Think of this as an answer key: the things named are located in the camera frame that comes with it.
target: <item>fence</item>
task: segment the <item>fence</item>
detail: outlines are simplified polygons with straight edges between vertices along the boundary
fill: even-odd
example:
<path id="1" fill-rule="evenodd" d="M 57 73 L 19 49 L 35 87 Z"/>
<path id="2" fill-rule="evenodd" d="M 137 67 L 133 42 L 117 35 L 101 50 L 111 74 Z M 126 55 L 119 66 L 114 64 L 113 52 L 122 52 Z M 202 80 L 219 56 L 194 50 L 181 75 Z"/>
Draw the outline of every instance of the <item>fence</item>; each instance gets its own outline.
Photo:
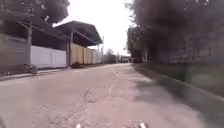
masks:
<path id="1" fill-rule="evenodd" d="M 21 70 L 28 63 L 27 40 L 0 33 L 0 73 Z"/>

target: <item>sky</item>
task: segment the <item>sky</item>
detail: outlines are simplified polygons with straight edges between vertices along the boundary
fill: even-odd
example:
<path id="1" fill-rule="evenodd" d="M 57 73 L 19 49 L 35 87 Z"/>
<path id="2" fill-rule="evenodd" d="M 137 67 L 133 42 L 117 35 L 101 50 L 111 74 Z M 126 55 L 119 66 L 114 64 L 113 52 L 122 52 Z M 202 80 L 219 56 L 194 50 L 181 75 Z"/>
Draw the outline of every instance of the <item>sky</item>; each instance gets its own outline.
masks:
<path id="1" fill-rule="evenodd" d="M 127 42 L 127 29 L 131 25 L 131 12 L 124 0 L 69 0 L 69 16 L 60 24 L 72 20 L 94 24 L 104 37 L 104 51 L 111 48 L 115 54 L 127 55 L 123 50 Z"/>

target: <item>warehouse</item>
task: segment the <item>warehouse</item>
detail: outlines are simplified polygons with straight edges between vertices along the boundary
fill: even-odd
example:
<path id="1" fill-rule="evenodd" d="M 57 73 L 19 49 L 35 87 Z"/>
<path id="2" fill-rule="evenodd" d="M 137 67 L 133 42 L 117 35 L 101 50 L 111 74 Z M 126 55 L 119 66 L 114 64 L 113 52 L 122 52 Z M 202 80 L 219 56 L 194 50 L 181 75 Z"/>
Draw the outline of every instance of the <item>warehouse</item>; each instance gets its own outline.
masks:
<path id="1" fill-rule="evenodd" d="M 22 65 L 67 67 L 69 37 L 34 15 L 0 12 L 0 73 L 19 72 Z"/>
<path id="2" fill-rule="evenodd" d="M 102 44 L 100 35 L 94 25 L 72 21 L 56 28 L 70 36 L 70 66 L 97 63 L 98 51 L 88 48 L 89 46 Z"/>

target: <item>metal roof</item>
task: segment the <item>metal roof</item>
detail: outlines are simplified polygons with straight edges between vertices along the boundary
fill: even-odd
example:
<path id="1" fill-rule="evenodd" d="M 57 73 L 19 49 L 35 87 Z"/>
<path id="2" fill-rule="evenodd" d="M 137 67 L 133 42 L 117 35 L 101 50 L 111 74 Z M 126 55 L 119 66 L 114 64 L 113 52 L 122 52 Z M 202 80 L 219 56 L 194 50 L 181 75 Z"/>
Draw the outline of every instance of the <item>metal roof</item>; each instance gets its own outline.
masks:
<path id="1" fill-rule="evenodd" d="M 102 40 L 100 38 L 99 33 L 96 30 L 96 27 L 92 24 L 87 24 L 79 21 L 71 21 L 56 27 L 57 29 L 61 30 L 68 36 L 73 31 L 75 36 L 82 36 L 85 38 L 86 41 L 82 42 L 80 45 L 82 46 L 93 46 L 102 44 Z"/>
<path id="2" fill-rule="evenodd" d="M 61 31 L 58 31 L 57 29 L 49 25 L 47 22 L 41 20 L 40 18 L 34 15 L 1 10 L 0 19 L 16 21 L 16 22 L 25 23 L 25 24 L 32 23 L 32 27 L 34 29 L 37 29 L 49 35 L 55 36 L 64 41 L 70 39 L 69 36 L 65 35 Z"/>

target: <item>pavement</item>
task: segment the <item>pavement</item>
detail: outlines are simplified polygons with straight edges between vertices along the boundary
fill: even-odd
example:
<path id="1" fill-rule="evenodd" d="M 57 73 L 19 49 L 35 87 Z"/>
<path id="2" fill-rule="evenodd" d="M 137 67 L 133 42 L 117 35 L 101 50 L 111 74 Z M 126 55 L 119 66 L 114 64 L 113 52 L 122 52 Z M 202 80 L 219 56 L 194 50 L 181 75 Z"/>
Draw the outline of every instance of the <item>pavement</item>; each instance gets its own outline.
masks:
<path id="1" fill-rule="evenodd" d="M 212 128 L 130 64 L 0 82 L 0 128 Z"/>

